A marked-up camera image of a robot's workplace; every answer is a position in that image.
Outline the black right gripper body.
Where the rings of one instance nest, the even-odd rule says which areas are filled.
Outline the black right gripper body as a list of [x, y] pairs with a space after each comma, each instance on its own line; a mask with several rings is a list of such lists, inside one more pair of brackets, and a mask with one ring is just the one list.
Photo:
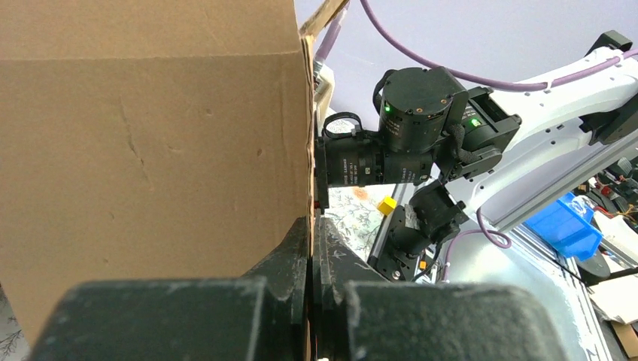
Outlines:
[[315, 127], [314, 208], [330, 206], [329, 189], [385, 184], [419, 184], [430, 178], [431, 153], [391, 150], [379, 132], [363, 128], [355, 113], [325, 117]]

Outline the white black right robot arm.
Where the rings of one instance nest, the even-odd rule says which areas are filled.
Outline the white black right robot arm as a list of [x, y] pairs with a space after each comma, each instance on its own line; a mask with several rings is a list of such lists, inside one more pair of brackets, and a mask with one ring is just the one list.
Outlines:
[[578, 118], [574, 148], [611, 144], [637, 128], [637, 51], [603, 33], [577, 62], [523, 83], [465, 88], [443, 66], [387, 70], [372, 91], [378, 129], [341, 111], [314, 137], [314, 206], [332, 188], [412, 184], [394, 212], [373, 267], [392, 281], [431, 270], [410, 265], [451, 247], [469, 215], [493, 195], [564, 154], [554, 133]]

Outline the cardboard box sheet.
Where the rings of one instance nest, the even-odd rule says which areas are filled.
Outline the cardboard box sheet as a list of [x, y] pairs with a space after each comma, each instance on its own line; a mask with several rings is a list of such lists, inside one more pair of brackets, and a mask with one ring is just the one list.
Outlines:
[[237, 276], [311, 212], [292, 1], [3, 1], [1, 285], [34, 344], [84, 281]]

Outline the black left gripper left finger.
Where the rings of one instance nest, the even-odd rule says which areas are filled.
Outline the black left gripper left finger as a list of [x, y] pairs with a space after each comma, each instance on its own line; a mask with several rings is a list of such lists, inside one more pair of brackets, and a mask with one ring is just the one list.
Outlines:
[[238, 278], [95, 281], [54, 308], [32, 360], [304, 360], [308, 220]]

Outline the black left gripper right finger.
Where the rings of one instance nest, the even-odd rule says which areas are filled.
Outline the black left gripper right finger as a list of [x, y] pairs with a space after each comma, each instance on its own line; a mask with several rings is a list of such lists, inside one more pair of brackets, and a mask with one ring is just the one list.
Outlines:
[[390, 282], [314, 226], [311, 309], [315, 360], [566, 360], [537, 298], [498, 284]]

